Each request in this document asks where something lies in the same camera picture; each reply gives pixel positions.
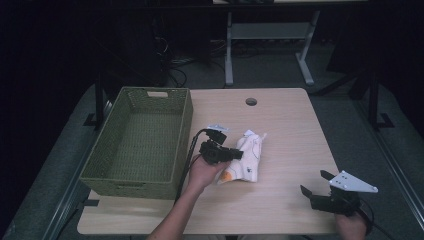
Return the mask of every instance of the person's arm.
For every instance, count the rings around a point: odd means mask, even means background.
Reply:
[[[337,232],[343,240],[364,240],[367,226],[365,220],[355,213],[353,216],[334,214]]]
[[[163,221],[148,236],[148,240],[182,239],[184,229],[190,219],[194,204],[205,187],[212,183],[222,169],[230,162],[209,165],[202,156],[196,157],[189,173],[189,181],[181,197]]]

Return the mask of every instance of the gray carpet floor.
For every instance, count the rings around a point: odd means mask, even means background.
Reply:
[[[333,46],[313,45],[307,57],[312,76],[316,83],[307,87],[295,60],[301,43],[263,44],[252,51],[252,55],[241,55],[233,59],[234,86],[231,88],[304,88],[314,92],[336,81],[342,74],[326,72],[326,65]],[[213,64],[191,63],[178,67],[187,75],[186,87],[190,89],[214,89],[224,86],[224,58],[216,57]],[[183,75],[171,71],[182,82]],[[411,185],[423,199],[424,182],[424,141],[400,110],[393,95],[381,87],[379,112],[389,115],[395,128],[373,131],[366,121],[367,97],[353,101],[347,96],[351,83],[323,97],[311,97],[312,105],[324,131],[339,170],[349,173],[375,185],[378,194],[361,194],[373,208],[375,221],[395,239],[424,239],[424,232],[414,217],[401,189],[388,167],[385,153],[379,147],[377,138],[382,138]],[[81,210],[74,210],[88,195],[89,189],[78,183],[75,195],[64,199],[64,193],[78,169],[81,159],[96,138],[93,127],[83,126],[88,114],[95,112],[94,88],[87,90],[76,106],[56,145],[40,171],[32,188],[16,214],[12,228],[5,235],[6,240],[55,239],[46,234],[46,229],[56,226],[58,204],[69,203],[57,224],[62,229],[59,239],[144,239],[144,236],[84,236],[77,232]],[[312,239],[339,239],[337,235],[310,236]],[[304,239],[293,236],[292,239]],[[371,240],[388,239],[381,231],[374,231],[367,237]]]

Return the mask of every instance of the person's hand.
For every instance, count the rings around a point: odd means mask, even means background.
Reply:
[[[187,188],[194,188],[203,192],[215,179],[215,176],[224,168],[228,167],[231,162],[221,162],[215,165],[209,165],[202,155],[193,157]]]
[[[341,214],[334,214],[336,227],[343,240],[363,240],[367,231],[365,220],[358,214],[346,217]]]

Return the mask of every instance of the basket handle hole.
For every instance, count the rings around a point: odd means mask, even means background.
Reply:
[[[147,95],[149,95],[149,97],[163,97],[163,98],[168,97],[167,92],[147,92]]]

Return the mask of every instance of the green wicker basket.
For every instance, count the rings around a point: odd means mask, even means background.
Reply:
[[[188,89],[122,88],[80,180],[99,195],[174,199],[192,116]]]

